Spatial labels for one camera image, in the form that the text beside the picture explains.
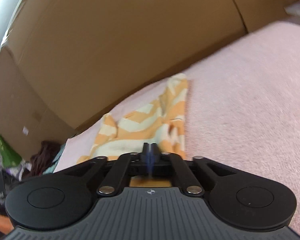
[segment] pink blanket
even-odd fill
[[[269,25],[184,73],[188,158],[202,155],[288,186],[298,201],[290,226],[300,234],[300,26]],[[149,103],[164,86],[160,81],[140,90],[112,116]],[[99,126],[67,141],[56,171],[90,151]]]

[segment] silver pin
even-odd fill
[[[190,194],[199,194],[202,192],[202,188],[199,186],[189,186],[187,187],[187,192]]]
[[[99,188],[99,192],[102,194],[110,194],[110,193],[114,192],[114,187],[102,186]]]
[[[192,158],[193,160],[194,159],[197,159],[197,160],[199,160],[199,159],[203,159],[203,157],[202,156],[199,156],[199,155],[197,155],[197,156],[193,156],[193,158]]]

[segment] orange and white striped cloth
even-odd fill
[[[186,75],[170,77],[163,94],[151,103],[133,111],[117,123],[111,114],[102,117],[102,124],[89,156],[77,163],[107,156],[116,160],[121,154],[141,152],[143,143],[156,143],[162,152],[185,157],[185,101],[188,89]]]

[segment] white sticker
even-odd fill
[[[29,130],[27,129],[27,127],[24,126],[22,132],[23,132],[25,135],[28,135]]]

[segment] dark red cloth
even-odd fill
[[[49,168],[54,157],[56,157],[60,151],[60,147],[61,145],[57,142],[42,141],[40,151],[36,155],[32,155],[30,158],[32,168],[27,177],[39,176],[47,168]]]

